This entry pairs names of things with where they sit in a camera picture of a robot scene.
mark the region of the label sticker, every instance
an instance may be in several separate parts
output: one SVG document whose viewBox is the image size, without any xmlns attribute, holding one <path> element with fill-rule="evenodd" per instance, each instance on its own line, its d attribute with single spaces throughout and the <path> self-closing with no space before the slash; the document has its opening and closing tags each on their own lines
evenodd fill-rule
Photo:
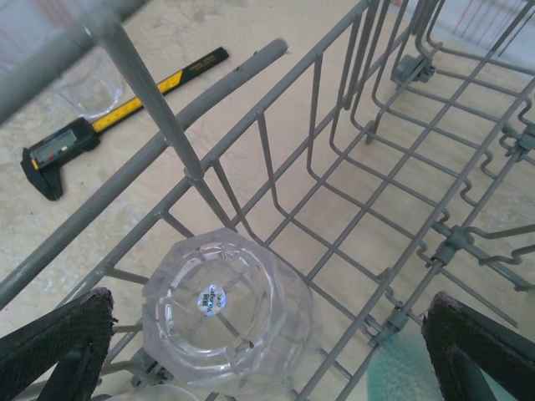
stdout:
<svg viewBox="0 0 535 401">
<path fill-rule="evenodd" d="M 205 288 L 197 298 L 197 306 L 207 316 L 217 315 L 227 303 L 227 294 L 219 286 Z"/>
</svg>

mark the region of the gray wire rack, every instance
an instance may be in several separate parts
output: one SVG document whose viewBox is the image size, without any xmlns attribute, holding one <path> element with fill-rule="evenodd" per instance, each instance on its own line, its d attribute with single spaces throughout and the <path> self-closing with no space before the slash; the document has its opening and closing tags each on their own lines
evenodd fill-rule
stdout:
<svg viewBox="0 0 535 401">
<path fill-rule="evenodd" d="M 501 36 L 497 38 L 488 52 L 482 54 L 465 53 L 453 48 L 447 48 L 443 43 L 438 43 L 433 39 L 433 27 L 445 0 L 420 0 L 414 14 L 411 16 L 407 15 L 406 12 L 408 3 L 409 0 L 404 0 L 400 5 L 397 17 L 389 31 L 389 38 L 386 42 L 385 49 L 379 52 L 376 46 L 379 37 L 381 34 L 385 34 L 386 29 L 390 29 L 389 25 L 385 25 L 390 2 L 380 2 L 379 0 L 360 1 L 278 84 L 258 101 L 257 104 L 251 107 L 243 118 L 201 159 L 197 157 L 196 152 L 187 140 L 185 130 L 231 92 L 245 84 L 270 63 L 283 56 L 287 50 L 286 43 L 281 39 L 273 41 L 255 53 L 240 68 L 228 74 L 197 99 L 193 100 L 180 113 L 173 115 L 164 98 L 160 95 L 154 79 L 150 76 L 146 66 L 143 64 L 139 54 L 136 52 L 132 42 L 120 24 L 134 13 L 135 10 L 140 8 L 143 1 L 109 1 L 98 6 L 92 13 L 82 16 L 73 27 L 56 38 L 46 49 L 37 53 L 29 63 L 24 64 L 19 70 L 14 71 L 9 79 L 4 79 L 0 83 L 0 93 L 9 94 L 9 96 L 3 95 L 0 97 L 0 123 L 5 122 L 12 114 L 16 113 L 44 89 L 47 84 L 83 57 L 94 43 L 99 43 L 108 51 L 130 87 L 140 97 L 150 117 L 156 122 L 160 132 L 154 135 L 146 145 L 104 183 L 58 230 L 3 280 L 0 285 L 0 307 L 6 307 L 136 177 L 145 171 L 167 147 L 171 146 L 184 163 L 186 175 L 116 244 L 94 270 L 63 300 L 62 304 L 87 292 L 90 288 L 97 285 L 103 277 L 113 277 L 117 280 L 138 283 L 140 285 L 145 284 L 147 277 L 120 270 L 115 266 L 158 221 L 166 222 L 182 236 L 193 236 L 194 233 L 170 213 L 170 208 L 186 192 L 196 190 L 221 224 L 233 230 L 236 230 L 238 227 L 240 230 L 246 231 L 255 241 L 275 252 L 273 243 L 288 225 L 297 227 L 300 231 L 306 233 L 310 238 L 327 249 L 312 270 L 306 275 L 292 266 L 282 255 L 279 255 L 296 270 L 299 276 L 316 293 L 351 320 L 347 330 L 332 349 L 330 351 L 321 350 L 323 361 L 306 385 L 300 391 L 292 391 L 292 395 L 297 400 L 307 399 L 329 368 L 337 369 L 347 379 L 345 387 L 341 389 L 336 399 L 343 400 L 349 397 L 356 384 L 362 378 L 375 349 L 380 347 L 380 344 L 390 335 L 401 330 L 409 320 L 421 324 L 421 319 L 413 311 L 413 306 L 422 292 L 437 275 L 441 274 L 445 276 L 512 326 L 516 326 L 517 323 L 512 317 L 493 305 L 484 296 L 471 289 L 462 279 L 446 270 L 445 266 L 450 264 L 454 256 L 460 251 L 464 251 L 472 255 L 480 265 L 492 269 L 507 279 L 517 291 L 524 292 L 533 288 L 531 282 L 520 277 L 508 265 L 521 263 L 523 255 L 535 251 L 534 245 L 526 245 L 513 249 L 510 256 L 489 255 L 478 246 L 479 242 L 476 243 L 475 236 L 488 241 L 509 236 L 522 236 L 535 232 L 535 225 L 531 224 L 499 232 L 487 232 L 473 226 L 473 223 L 514 165 L 517 163 L 535 165 L 535 160 L 529 156 L 530 150 L 533 150 L 535 147 L 535 124 L 527 117 L 529 110 L 532 108 L 530 96 L 532 96 L 533 90 L 535 89 L 535 70 L 511 65 L 507 61 L 495 57 L 501 46 L 515 32 L 516 27 L 528 15 L 531 15 L 530 13 L 535 8 L 535 2 L 523 2 L 522 8 L 519 9 L 516 17 L 509 23 L 507 28 L 502 30 Z M 318 116 L 318 101 L 324 54 L 331 44 L 345 33 L 349 33 L 349 40 L 335 105 L 320 119 Z M 408 54 L 407 49 L 410 46 L 414 46 L 416 50 L 415 55 Z M 475 67 L 470 74 L 460 74 L 436 68 L 433 64 L 433 58 L 439 53 L 470 60 Z M 383 101 L 378 95 L 378 88 L 385 80 L 384 75 L 388 68 L 387 64 L 391 63 L 392 59 L 394 62 L 389 78 L 397 86 L 390 98 Z M 40 74 L 32 73 L 33 67 L 36 65 L 39 66 Z M 480 78 L 478 74 L 489 66 L 507 69 L 519 76 L 522 75 L 527 78 L 525 87 L 520 91 L 515 91 Z M 309 106 L 310 115 L 309 121 L 307 122 L 308 136 L 303 138 L 303 142 L 298 148 L 275 169 L 271 154 L 272 150 L 269 144 L 270 135 L 268 133 L 265 112 L 309 69 L 313 71 L 313 80 L 312 97 Z M 462 83 L 451 97 L 442 97 L 425 90 L 425 87 L 421 84 L 415 85 L 416 82 L 425 83 L 432 80 L 435 76 L 458 79 Z M 359 106 L 362 104 L 363 95 L 366 93 L 365 89 L 368 88 L 368 85 L 373 85 L 371 100 L 377 106 L 378 112 L 373 119 L 363 122 L 358 117 L 357 112 Z M 505 94 L 512 97 L 513 100 L 503 115 L 495 116 L 488 114 L 459 101 L 459 98 L 469 85 L 477 85 L 485 89 L 490 89 L 495 94 Z M 395 101 L 402 94 L 406 93 L 412 93 L 423 99 L 439 102 L 443 106 L 431 122 L 426 122 L 415 116 L 402 113 L 393 107 Z M 438 125 L 446 112 L 453 108 L 474 114 L 492 124 L 492 129 L 481 143 L 470 141 L 462 135 L 450 132 Z M 515 115 L 519 108 L 522 108 L 520 113 Z M 350 121 L 355 127 L 355 136 L 348 146 L 341 148 L 337 145 L 337 126 L 344 110 L 349 110 Z M 420 127 L 421 132 L 410 147 L 403 147 L 381 136 L 381 121 L 387 114 L 409 122 L 416 127 Z M 514 129 L 509 124 L 513 119 L 517 119 L 517 122 L 524 128 L 521 130 Z M 247 202 L 240 203 L 222 166 L 221 157 L 229 151 L 246 130 L 254 125 L 257 126 L 262 144 L 267 179 Z M 329 126 L 329 145 L 330 149 L 336 154 L 336 160 L 320 175 L 314 171 L 313 167 L 314 145 L 317 143 L 317 138 L 320 135 L 324 135 L 324 131 Z M 474 150 L 473 155 L 465 163 L 461 171 L 454 171 L 417 152 L 418 146 L 431 132 L 454 140 L 459 145 L 467 146 Z M 400 160 L 395 164 L 395 167 L 390 173 L 381 173 L 350 155 L 350 152 L 355 146 L 363 140 L 366 144 L 376 141 L 402 153 Z M 507 162 L 505 162 L 497 173 L 493 173 L 490 164 L 494 156 L 490 148 L 496 141 L 507 152 Z M 284 173 L 294 165 L 301 155 L 306 155 L 306 170 L 314 178 L 315 184 L 310 188 L 306 196 L 292 210 L 288 211 L 279 202 L 277 185 L 281 177 L 284 176 Z M 439 201 L 432 200 L 427 195 L 421 194 L 418 190 L 395 179 L 396 174 L 398 174 L 407 160 L 411 158 L 417 159 L 425 165 L 433 167 L 452 178 L 451 187 Z M 342 163 L 350 163 L 358 170 L 363 170 L 381 179 L 381 184 L 366 202 L 355 199 L 355 197 L 343 188 L 328 182 L 328 178 Z M 469 179 L 469 174 L 478 167 L 492 182 L 485 189 L 480 199 L 474 200 L 470 194 L 472 183 Z M 227 214 L 220 199 L 217 199 L 211 187 L 208 185 L 205 173 L 209 170 L 215 172 L 219 184 L 222 186 L 234 208 L 234 216 Z M 409 232 L 387 216 L 379 213 L 373 207 L 375 201 L 388 185 L 392 185 L 432 207 L 432 212 L 429 213 L 425 222 L 416 233 Z M 532 182 L 527 183 L 527 185 L 533 188 Z M 359 207 L 359 212 L 347 223 L 347 226 L 334 241 L 327 241 L 297 218 L 298 213 L 320 188 L 326 189 L 331 195 L 339 196 Z M 263 240 L 256 234 L 253 227 L 247 221 L 247 214 L 254 209 L 265 195 L 269 194 L 271 195 L 273 206 L 283 216 L 283 220 L 273 233 L 267 239 Z M 448 222 L 451 220 L 451 215 L 447 206 L 457 194 L 471 207 L 471 210 L 460 225 L 450 226 Z M 362 221 L 366 214 L 374 216 L 410 240 L 409 245 L 399 254 L 397 262 L 392 266 L 386 267 L 379 275 L 373 273 L 368 267 L 357 262 L 348 253 L 340 249 L 342 242 Z M 431 253 L 428 252 L 428 245 L 424 241 L 425 235 L 428 232 L 435 232 L 442 238 L 442 243 Z M 413 289 L 408 299 L 402 302 L 396 297 L 391 283 L 402 271 L 413 254 L 416 254 L 424 262 L 423 265 L 426 267 L 422 267 L 424 273 L 422 273 L 419 284 Z M 345 305 L 338 302 L 314 280 L 333 255 L 339 256 L 354 267 L 354 274 L 362 274 L 376 284 L 373 295 L 371 295 L 356 315 Z M 379 322 L 371 314 L 373 308 L 381 298 L 387 299 L 392 304 L 390 317 L 383 322 Z M 161 380 L 158 369 L 154 369 L 153 366 L 151 370 L 147 370 L 144 368 L 143 363 L 140 363 L 139 358 L 137 360 L 115 362 L 118 354 L 141 330 L 142 327 L 139 322 L 134 325 L 117 327 L 117 333 L 123 337 L 110 350 L 104 362 L 103 375 L 127 370 L 135 375 L 144 385 Z M 363 332 L 369 339 L 369 353 L 361 361 L 360 367 L 355 372 L 350 373 L 338 363 L 337 357 L 358 331 Z M 31 398 L 42 387 L 42 383 L 35 383 L 27 389 L 23 396 Z M 213 393 L 207 399 L 212 400 L 218 397 L 217 394 Z"/>
</svg>

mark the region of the clear glass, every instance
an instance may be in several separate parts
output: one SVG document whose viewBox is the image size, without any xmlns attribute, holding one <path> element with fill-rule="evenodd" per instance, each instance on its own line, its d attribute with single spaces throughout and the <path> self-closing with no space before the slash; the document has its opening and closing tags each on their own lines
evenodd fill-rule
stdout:
<svg viewBox="0 0 535 401">
<path fill-rule="evenodd" d="M 99 1 L 0 0 L 0 79 Z M 50 90 L 74 107 L 78 115 L 91 120 L 119 103 L 123 80 L 106 52 L 96 48 Z"/>
<path fill-rule="evenodd" d="M 175 244 L 143 290 L 145 350 L 194 388 L 253 397 L 290 386 L 312 337 L 312 293 L 228 229 Z"/>
<path fill-rule="evenodd" d="M 182 388 L 159 384 L 145 387 L 131 393 L 125 393 L 116 397 L 108 398 L 108 401 L 198 401 L 193 394 Z"/>
</svg>

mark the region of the wire grid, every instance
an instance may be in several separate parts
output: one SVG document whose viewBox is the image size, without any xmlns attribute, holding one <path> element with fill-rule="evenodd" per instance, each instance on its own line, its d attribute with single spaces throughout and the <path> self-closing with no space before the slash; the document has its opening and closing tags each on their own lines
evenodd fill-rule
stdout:
<svg viewBox="0 0 535 401">
<path fill-rule="evenodd" d="M 531 100 L 528 96 L 532 94 L 535 88 L 535 79 L 533 78 L 535 72 L 531 69 L 516 67 L 493 58 L 497 49 L 507 41 L 519 22 L 531 12 L 534 2 L 526 3 L 524 8 L 520 10 L 514 20 L 511 21 L 509 27 L 504 30 L 502 36 L 497 39 L 489 53 L 483 56 L 446 48 L 442 43 L 438 43 L 433 39 L 431 32 L 437 16 L 444 5 L 444 0 L 420 1 L 414 17 L 410 19 L 410 22 L 407 25 L 404 18 L 406 17 L 405 12 L 408 2 L 408 0 L 405 0 L 401 4 L 390 31 L 385 31 L 385 28 L 387 27 L 385 21 L 389 17 L 388 2 L 363 1 L 356 5 L 355 8 L 353 8 L 309 53 L 307 53 L 301 62 L 299 62 L 268 94 L 266 94 L 266 96 L 251 108 L 251 110 L 238 121 L 234 128 L 231 129 L 231 131 L 201 160 L 202 167 L 207 173 L 215 173 L 218 184 L 224 190 L 227 200 L 230 201 L 230 204 L 235 211 L 235 216 L 229 216 L 225 207 L 222 205 L 222 199 L 215 195 L 213 185 L 209 185 L 206 179 L 198 180 L 189 176 L 185 177 L 127 236 L 125 236 L 125 238 L 64 299 L 62 303 L 87 292 L 103 277 L 113 277 L 127 282 L 145 284 L 147 277 L 117 269 L 115 268 L 115 265 L 157 221 L 162 220 L 166 222 L 183 236 L 193 236 L 194 233 L 170 213 L 170 208 L 188 193 L 188 191 L 195 189 L 224 226 L 233 230 L 236 230 L 237 227 L 240 230 L 243 229 L 252 239 L 278 254 L 281 259 L 289 264 L 289 266 L 301 276 L 318 296 L 340 311 L 350 321 L 345 332 L 330 350 L 325 348 L 320 349 L 322 362 L 312 376 L 308 378 L 306 384 L 300 389 L 293 389 L 292 396 L 297 400 L 307 399 L 307 397 L 309 397 L 316 389 L 322 377 L 331 368 L 338 371 L 345 380 L 345 384 L 336 399 L 346 399 L 364 375 L 375 349 L 380 346 L 389 335 L 400 330 L 407 323 L 408 319 L 416 324 L 421 324 L 421 318 L 414 312 L 413 306 L 417 303 L 421 294 L 430 285 L 431 281 L 439 275 L 454 282 L 462 290 L 473 296 L 477 301 L 495 312 L 499 317 L 509 322 L 512 326 L 516 326 L 517 323 L 515 320 L 506 312 L 469 287 L 450 270 L 444 268 L 449 263 L 449 260 L 447 260 L 441 253 L 441 246 L 442 249 L 451 246 L 451 242 L 448 242 L 448 240 L 451 239 L 454 232 L 460 232 L 465 238 L 467 238 L 467 235 L 469 234 L 477 234 L 481 237 L 492 238 L 492 234 L 481 231 L 477 227 L 472 226 L 472 224 L 476 221 L 476 217 L 482 211 L 482 208 L 488 202 L 493 192 L 502 183 L 506 175 L 516 163 L 522 162 L 523 164 L 534 164 L 534 160 L 527 155 L 529 149 L 524 146 L 527 142 L 521 141 L 522 138 L 525 139 L 527 136 L 522 132 L 516 131 L 513 127 L 508 125 L 507 122 L 515 117 L 514 114 L 519 107 L 525 105 L 522 112 L 516 117 L 520 123 L 525 124 L 526 126 L 532 124 L 532 122 L 527 119 L 527 112 L 531 108 Z M 339 90 L 335 98 L 335 105 L 322 119 L 319 119 L 318 102 L 320 100 L 320 84 L 322 82 L 321 77 L 323 73 L 322 65 L 324 63 L 324 55 L 329 50 L 331 44 L 341 35 L 346 33 L 349 33 L 349 39 L 339 81 Z M 411 34 L 415 35 L 414 42 L 411 39 Z M 379 42 L 381 35 L 386 35 L 388 40 L 386 41 L 384 50 L 379 52 L 375 44 Z M 400 80 L 395 69 L 400 66 L 403 55 L 406 53 L 407 49 L 412 46 L 414 46 L 416 50 L 415 54 L 419 54 L 422 57 L 421 62 L 414 66 L 405 79 Z M 433 57 L 440 53 L 457 58 L 469 59 L 475 64 L 474 69 L 469 74 L 452 72 L 440 68 L 433 69 L 436 76 L 431 79 L 436 79 L 438 76 L 442 76 L 448 79 L 457 79 L 461 81 L 459 88 L 449 98 L 433 94 L 431 91 L 425 90 L 425 86 L 413 83 L 413 81 L 421 79 L 422 74 L 430 70 Z M 397 86 L 394 93 L 392 94 L 392 92 L 390 92 L 387 100 L 384 101 L 380 99 L 380 87 L 385 81 L 383 78 L 385 71 L 390 69 L 390 66 L 392 68 L 392 73 L 389 78 L 393 80 Z M 519 74 L 525 74 L 529 77 L 527 85 L 521 90 L 514 91 L 489 82 L 483 78 L 478 78 L 479 73 L 488 66 L 504 68 Z M 272 149 L 269 143 L 271 135 L 268 131 L 267 111 L 296 80 L 310 69 L 312 69 L 313 73 L 313 84 L 310 100 L 308 137 L 303 140 L 298 148 L 293 151 L 279 167 L 275 168 Z M 373 118 L 367 118 L 359 115 L 359 106 L 361 105 L 361 102 L 366 99 L 366 90 L 369 89 L 371 84 L 373 84 L 373 86 L 370 96 L 379 108 L 379 111 Z M 477 85 L 485 89 L 490 89 L 496 93 L 505 94 L 512 97 L 513 101 L 502 115 L 495 116 L 493 114 L 488 114 L 481 109 L 471 107 L 459 101 L 459 98 L 469 85 Z M 398 100 L 402 94 L 407 93 L 440 103 L 442 106 L 431 121 L 419 119 L 416 116 L 406 114 L 395 107 L 396 100 Z M 344 109 L 350 110 L 349 120 L 357 129 L 357 134 L 350 137 L 348 144 L 341 146 L 339 144 L 340 133 L 337 131 L 337 128 L 341 124 L 340 116 Z M 468 114 L 473 114 L 492 124 L 490 132 L 483 137 L 481 143 L 471 141 L 462 135 L 459 135 L 459 133 L 451 132 L 450 130 L 439 126 L 441 118 L 451 109 L 459 109 Z M 389 116 L 398 120 L 403 120 L 420 128 L 419 135 L 415 137 L 415 140 L 410 145 L 400 145 L 381 135 L 381 127 L 384 127 L 385 120 L 389 118 Z M 262 146 L 262 155 L 267 171 L 267 180 L 249 200 L 240 202 L 238 200 L 238 195 L 235 193 L 235 188 L 231 184 L 231 179 L 229 179 L 229 176 L 223 167 L 224 163 L 222 163 L 222 157 L 227 154 L 229 149 L 231 149 L 248 129 L 255 125 Z M 328 127 L 330 127 L 329 146 L 336 157 L 333 163 L 328 166 L 324 172 L 318 172 L 316 164 L 314 164 L 314 149 L 318 146 L 317 144 L 320 134 L 322 134 Z M 461 171 L 455 171 L 441 162 L 417 152 L 419 145 L 421 145 L 430 133 L 446 137 L 449 140 L 455 141 L 459 145 L 474 150 L 470 159 L 464 164 Z M 497 173 L 494 173 L 489 166 L 494 158 L 490 148 L 501 133 L 502 137 L 499 140 L 499 145 L 507 151 L 508 156 L 507 161 L 502 168 Z M 352 152 L 358 145 L 363 144 L 363 140 L 368 145 L 371 145 L 374 141 L 377 144 L 384 145 L 401 153 L 400 159 L 395 163 L 390 172 L 385 173 L 379 169 L 371 167 L 362 162 L 360 158 L 353 156 Z M 164 148 L 165 146 L 156 142 L 156 140 L 151 140 L 141 152 L 144 164 L 148 165 L 161 153 L 161 151 L 163 151 Z M 283 206 L 283 202 L 280 200 L 282 194 L 278 193 L 278 185 L 280 184 L 280 181 L 284 179 L 283 177 L 285 176 L 285 173 L 294 168 L 298 163 L 297 160 L 302 157 L 306 157 L 306 172 L 313 178 L 314 184 L 296 205 L 288 209 Z M 477 168 L 479 160 L 482 157 L 483 161 L 479 164 L 479 168 L 481 172 L 491 180 L 491 184 L 484 190 L 480 199 L 475 200 L 470 194 L 473 184 L 468 176 Z M 133 158 L 133 160 L 134 162 L 137 162 L 139 158 Z M 402 180 L 396 179 L 396 175 L 398 175 L 402 168 L 407 164 L 408 160 L 418 160 L 419 162 L 430 166 L 432 169 L 438 170 L 452 178 L 451 186 L 449 186 L 449 189 L 439 200 L 434 200 L 430 194 L 423 194 L 415 187 L 404 184 Z M 374 189 L 367 200 L 359 200 L 358 197 L 351 195 L 347 188 L 333 184 L 329 180 L 336 174 L 342 164 L 350 164 L 358 171 L 364 171 L 380 180 L 379 186 Z M 137 172 L 134 173 L 132 180 L 140 174 L 141 171 L 142 170 L 137 170 Z M 425 215 L 425 220 L 422 222 L 417 232 L 411 232 L 409 229 L 388 217 L 385 213 L 379 212 L 375 207 L 375 202 L 380 198 L 381 194 L 390 187 L 395 187 L 397 190 L 401 190 L 403 193 L 410 195 L 419 202 L 430 207 L 429 214 Z M 341 198 L 345 202 L 359 208 L 358 213 L 354 214 L 354 216 L 349 219 L 349 222 L 345 225 L 344 229 L 341 230 L 339 235 L 333 240 L 326 239 L 324 236 L 320 235 L 317 230 L 311 228 L 310 224 L 300 220 L 300 212 L 321 190 L 327 190 L 329 194 Z M 462 201 L 469 206 L 470 211 L 459 226 L 449 226 L 448 222 L 452 219 L 452 216 L 447 207 L 457 193 L 459 193 Z M 282 220 L 277 224 L 271 234 L 267 235 L 265 238 L 261 238 L 256 230 L 252 228 L 247 215 L 254 211 L 257 204 L 266 195 L 271 197 L 273 206 L 282 216 Z M 375 219 L 381 221 L 397 234 L 408 240 L 407 247 L 400 252 L 397 261 L 393 263 L 392 266 L 385 266 L 382 272 L 375 272 L 374 269 L 359 262 L 355 257 L 351 256 L 350 252 L 343 250 L 342 247 L 344 241 L 355 230 L 359 223 L 363 224 L 362 221 L 366 216 L 373 216 Z M 89 224 L 91 219 L 88 218 L 87 220 L 87 224 Z M 306 234 L 306 236 L 320 244 L 326 250 L 306 274 L 287 259 L 287 257 L 282 255 L 276 247 L 277 239 L 280 238 L 284 230 L 288 229 L 290 226 L 297 228 L 300 232 Z M 425 236 L 433 231 L 438 233 L 439 237 L 444 240 L 438 247 L 430 246 L 425 241 Z M 522 233 L 525 234 L 532 231 L 533 229 L 528 227 L 519 232 L 506 233 L 506 236 Z M 523 251 L 524 253 L 532 251 L 529 246 L 527 248 L 527 251 Z M 480 264 L 488 266 L 493 271 L 505 277 L 517 290 L 525 291 L 532 287 L 529 281 L 520 277 L 506 266 L 508 261 L 505 256 L 500 259 L 500 257 L 496 258 L 492 255 L 488 255 L 478 247 L 474 241 L 468 240 L 465 242 L 461 241 L 457 250 L 459 249 L 467 251 L 470 255 L 474 256 Z M 519 255 L 517 252 L 516 258 L 513 257 L 512 259 L 518 261 L 518 257 L 522 255 L 522 252 L 520 253 L 521 254 Z M 392 283 L 398 277 L 402 268 L 406 266 L 407 262 L 412 260 L 411 258 L 413 255 L 416 255 L 421 259 L 421 261 L 423 261 L 421 264 L 426 265 L 427 269 L 420 270 L 419 277 L 421 277 L 421 280 L 412 289 L 410 296 L 404 301 L 401 301 L 395 295 Z M 375 284 L 373 293 L 371 293 L 358 313 L 352 312 L 347 305 L 344 305 L 337 300 L 321 284 L 318 284 L 318 280 L 315 280 L 333 256 L 342 259 L 354 268 L 352 274 L 362 275 Z M 378 302 L 382 300 L 387 300 L 391 304 L 391 314 L 383 320 L 375 317 L 372 313 Z M 117 331 L 118 333 L 124 333 L 125 335 L 110 350 L 110 353 L 104 362 L 103 375 L 115 373 L 120 370 L 129 370 L 134 375 L 141 378 L 144 384 L 151 384 L 160 380 L 160 377 L 143 371 L 143 369 L 140 369 L 135 363 L 114 362 L 115 358 L 125 346 L 139 331 L 141 331 L 141 325 L 138 322 L 134 325 L 117 327 Z M 360 333 L 369 340 L 369 351 L 367 352 L 367 355 L 363 357 L 362 361 L 360 361 L 359 367 L 354 372 L 350 372 L 337 360 L 337 358 L 343 352 L 348 342 L 357 335 L 357 333 Z M 33 387 L 29 389 L 30 392 L 27 394 L 37 391 L 40 386 L 41 384 L 39 383 L 33 385 Z M 207 399 L 216 399 L 217 397 L 218 395 L 213 393 L 208 396 Z"/>
</svg>

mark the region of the upside-down glass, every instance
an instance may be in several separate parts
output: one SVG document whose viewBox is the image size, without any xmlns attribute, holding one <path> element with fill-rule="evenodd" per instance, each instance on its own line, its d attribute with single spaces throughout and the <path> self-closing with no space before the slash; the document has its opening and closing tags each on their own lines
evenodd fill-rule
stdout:
<svg viewBox="0 0 535 401">
<path fill-rule="evenodd" d="M 199 399 L 182 388 L 157 384 L 109 398 L 108 401 L 199 401 Z"/>
<path fill-rule="evenodd" d="M 247 399 L 289 388 L 311 341 L 311 291 L 228 229 L 176 243 L 143 296 L 145 350 L 193 388 Z"/>
<path fill-rule="evenodd" d="M 99 1 L 0 0 L 0 79 Z M 95 48 L 54 82 L 51 90 L 78 115 L 95 119 L 119 103 L 123 81 L 106 52 Z"/>
</svg>

